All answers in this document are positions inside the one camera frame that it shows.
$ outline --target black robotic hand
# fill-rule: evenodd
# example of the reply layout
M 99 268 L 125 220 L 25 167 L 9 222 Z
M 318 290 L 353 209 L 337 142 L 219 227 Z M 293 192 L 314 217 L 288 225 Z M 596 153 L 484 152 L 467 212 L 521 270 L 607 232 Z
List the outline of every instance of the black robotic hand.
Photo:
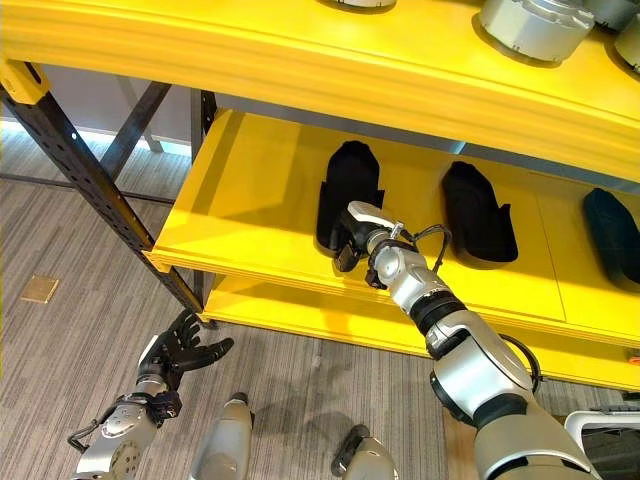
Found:
M 138 382 L 146 375 L 160 375 L 169 390 L 177 391 L 185 372 L 197 370 L 220 360 L 233 346 L 231 338 L 207 346 L 198 346 L 200 326 L 190 310 L 184 310 L 148 348 L 138 366 Z

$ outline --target cable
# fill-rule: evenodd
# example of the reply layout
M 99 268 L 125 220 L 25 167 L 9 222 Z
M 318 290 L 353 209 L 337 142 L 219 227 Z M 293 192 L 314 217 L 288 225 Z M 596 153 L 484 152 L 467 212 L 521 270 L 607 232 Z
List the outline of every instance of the cable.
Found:
M 440 265 L 442 265 L 442 262 L 444 260 L 444 254 L 447 250 L 447 246 L 449 245 L 449 243 L 451 243 L 451 239 L 453 238 L 453 235 L 451 234 L 451 230 L 449 230 L 446 226 L 442 225 L 442 224 L 437 224 L 437 225 L 431 225 L 427 228 L 425 228 L 424 230 L 415 233 L 413 235 L 411 235 L 407 230 L 403 230 L 402 231 L 402 236 L 407 239 L 408 241 L 411 242 L 411 244 L 416 248 L 416 250 L 418 249 L 418 240 L 428 236 L 428 235 L 432 235 L 434 233 L 442 233 L 444 235 L 443 239 L 442 239 L 442 248 L 440 249 L 440 253 L 438 254 L 438 258 L 436 259 L 436 263 L 433 264 L 433 273 L 438 273 L 438 269 L 440 268 Z
M 543 380 L 542 372 L 540 371 L 540 363 L 538 362 L 538 359 L 533 354 L 533 352 L 529 349 L 529 347 L 527 347 L 520 340 L 513 338 L 509 335 L 505 335 L 503 333 L 500 334 L 500 337 L 503 340 L 506 340 L 507 342 L 518 347 L 518 350 L 520 350 L 522 354 L 526 357 L 526 359 L 529 361 L 529 367 L 531 368 L 531 380 L 533 382 L 533 387 L 531 388 L 531 390 L 533 391 L 533 393 L 536 393 L 536 391 L 538 390 L 538 387 L 540 386 L 540 382 Z

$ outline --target shelving unit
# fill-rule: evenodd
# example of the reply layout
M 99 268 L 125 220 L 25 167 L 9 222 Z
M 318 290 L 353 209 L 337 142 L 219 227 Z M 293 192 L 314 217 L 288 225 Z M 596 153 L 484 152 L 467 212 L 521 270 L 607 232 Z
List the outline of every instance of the shelving unit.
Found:
M 173 267 L 228 275 L 205 317 L 412 354 L 424 353 L 422 339 L 386 293 L 365 286 L 364 267 L 336 275 L 314 246 L 319 185 L 343 141 L 365 141 L 382 167 L 386 207 L 417 230 L 443 221 L 439 183 L 450 163 L 471 162 L 499 201 L 513 204 L 520 257 L 477 271 L 449 254 L 444 280 L 487 321 L 528 343 L 548 375 L 640 389 L 639 367 L 625 360 L 627 347 L 640 346 L 640 297 L 617 290 L 598 266 L 580 213 L 589 186 L 229 111 L 216 118 L 154 242 L 115 186 L 117 169 L 105 170 L 77 138 L 36 65 L 156 81 L 116 147 L 139 136 L 164 82 L 208 92 L 198 105 L 206 113 L 192 111 L 195 150 L 215 91 L 640 181 L 640 83 L 611 53 L 613 37 L 594 29 L 562 65 L 533 67 L 490 45 L 477 28 L 479 9 L 480 2 L 403 0 L 358 15 L 316 0 L 250 9 L 229 0 L 6 0 L 0 93 L 187 308 L 201 311 L 201 299 Z M 620 198 L 638 221 L 640 198 Z M 433 262 L 438 239 L 421 248 Z
M 512 204 L 518 260 L 496 270 L 475 270 L 449 253 L 441 275 L 494 326 L 524 332 L 549 363 L 550 375 L 578 379 L 578 361 L 596 362 L 593 368 L 602 373 L 605 360 L 588 360 L 588 350 L 602 349 L 608 352 L 607 362 L 619 362 L 626 347 L 640 346 L 640 297 L 607 282 L 582 224 L 580 200 L 591 187 L 231 110 L 216 118 L 147 258 L 160 271 L 186 267 L 228 275 L 219 287 L 226 282 L 228 289 L 211 293 L 206 317 L 423 354 L 423 340 L 390 305 L 388 293 L 364 283 L 365 265 L 341 276 L 315 245 L 320 183 L 331 154 L 350 139 L 367 143 L 378 158 L 380 186 L 387 191 L 385 208 L 409 228 L 445 221 L 439 185 L 455 160 L 476 165 L 491 180 L 499 202 Z M 640 198 L 621 199 L 640 212 Z M 421 245 L 428 262 L 433 262 L 439 244 L 440 239 L 433 238 Z M 233 289 L 247 293 L 223 293 Z M 583 295 L 593 301 L 580 304 Z M 224 299 L 229 298 L 241 301 L 226 308 Z M 314 305 L 318 313 L 310 315 L 309 306 L 301 310 L 300 302 Z M 255 316 L 261 309 L 269 312 Z M 568 349 L 578 345 L 579 352 L 565 358 L 569 354 L 559 341 L 558 350 L 545 350 L 547 336 L 568 342 Z M 633 383 L 633 374 L 640 382 L 640 370 L 627 367 L 626 360 L 622 363 L 616 368 L 624 372 L 627 385 Z M 565 364 L 575 367 L 566 370 Z
M 594 29 L 557 68 L 478 29 L 478 2 L 357 14 L 317 0 L 5 0 L 3 55 L 188 85 L 640 180 L 640 88 Z
M 225 277 L 211 290 L 203 316 L 426 355 L 424 337 L 396 307 L 336 298 L 249 278 Z M 494 327 L 531 348 L 546 377 L 621 389 L 640 388 L 638 367 L 626 361 L 623 347 L 495 324 Z

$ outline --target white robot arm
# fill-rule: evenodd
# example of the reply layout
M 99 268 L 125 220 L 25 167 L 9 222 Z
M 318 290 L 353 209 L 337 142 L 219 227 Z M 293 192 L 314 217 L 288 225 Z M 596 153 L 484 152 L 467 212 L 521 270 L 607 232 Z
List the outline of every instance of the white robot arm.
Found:
M 348 271 L 368 255 L 367 282 L 389 289 L 425 336 L 435 360 L 430 377 L 434 392 L 456 419 L 478 429 L 480 478 L 599 478 L 562 425 L 537 404 L 520 359 L 427 267 L 415 242 L 402 240 L 403 224 L 355 201 L 339 224 L 350 235 L 334 260 L 336 267 Z

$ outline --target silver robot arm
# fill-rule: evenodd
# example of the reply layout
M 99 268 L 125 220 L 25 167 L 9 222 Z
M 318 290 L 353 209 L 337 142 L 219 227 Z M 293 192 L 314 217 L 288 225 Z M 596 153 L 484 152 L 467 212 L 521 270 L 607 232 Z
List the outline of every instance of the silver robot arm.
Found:
M 389 289 L 425 336 L 437 397 L 455 418 L 478 429 L 480 478 L 600 478 L 562 425 L 537 404 L 520 359 L 427 267 L 414 244 L 399 239 L 401 223 L 370 204 L 351 202 L 340 228 L 350 241 L 336 267 L 348 271 L 368 255 L 367 282 Z
M 182 375 L 211 365 L 233 346 L 230 338 L 198 346 L 196 320 L 185 310 L 165 332 L 154 336 L 140 357 L 134 392 L 119 397 L 100 419 L 68 438 L 82 453 L 72 480 L 133 480 L 158 428 L 180 413 Z M 93 445 L 80 443 L 98 428 Z

